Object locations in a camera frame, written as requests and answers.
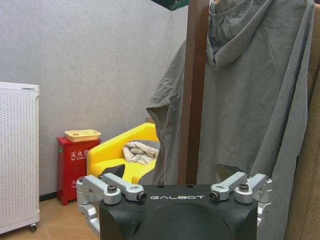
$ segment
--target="gray wall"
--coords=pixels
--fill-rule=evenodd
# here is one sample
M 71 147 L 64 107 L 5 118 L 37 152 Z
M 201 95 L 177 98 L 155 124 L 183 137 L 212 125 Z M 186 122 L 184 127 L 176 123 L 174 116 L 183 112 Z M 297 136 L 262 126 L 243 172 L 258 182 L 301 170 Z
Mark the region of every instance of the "gray wall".
M 64 131 L 107 140 L 145 121 L 187 11 L 150 0 L 0 0 L 0 81 L 40 85 L 41 195 L 56 191 Z

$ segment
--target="white heater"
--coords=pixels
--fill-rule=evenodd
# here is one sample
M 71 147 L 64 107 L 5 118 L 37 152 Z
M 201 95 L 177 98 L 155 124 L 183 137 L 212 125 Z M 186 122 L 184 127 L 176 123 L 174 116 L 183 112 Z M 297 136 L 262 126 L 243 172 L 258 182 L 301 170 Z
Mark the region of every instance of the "white heater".
M 39 212 L 39 86 L 0 82 L 0 234 Z

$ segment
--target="wooden pole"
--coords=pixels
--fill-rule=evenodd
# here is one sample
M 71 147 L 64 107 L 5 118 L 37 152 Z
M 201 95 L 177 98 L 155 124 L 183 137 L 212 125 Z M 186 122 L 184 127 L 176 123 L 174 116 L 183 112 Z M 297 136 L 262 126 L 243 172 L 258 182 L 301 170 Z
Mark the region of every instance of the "wooden pole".
M 209 0 L 188 8 L 178 184 L 196 184 L 204 94 Z

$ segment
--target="crumpled towel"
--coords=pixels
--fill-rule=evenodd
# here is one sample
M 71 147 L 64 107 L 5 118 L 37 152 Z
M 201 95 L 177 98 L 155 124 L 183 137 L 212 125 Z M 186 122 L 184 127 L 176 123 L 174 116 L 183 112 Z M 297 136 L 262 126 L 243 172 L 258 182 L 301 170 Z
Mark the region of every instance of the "crumpled towel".
M 157 149 L 138 141 L 126 143 L 122 148 L 122 151 L 124 158 L 128 163 L 139 163 L 143 165 L 147 165 L 158 155 Z

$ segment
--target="floor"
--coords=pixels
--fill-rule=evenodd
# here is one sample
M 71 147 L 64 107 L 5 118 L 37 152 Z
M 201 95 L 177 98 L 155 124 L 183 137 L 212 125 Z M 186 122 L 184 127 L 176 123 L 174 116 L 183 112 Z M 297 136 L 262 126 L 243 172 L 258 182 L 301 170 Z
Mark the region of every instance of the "floor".
M 55 198 L 40 202 L 40 222 L 32 233 L 23 227 L 4 234 L 0 240 L 98 240 L 89 229 L 84 216 L 78 212 L 77 202 L 62 206 Z

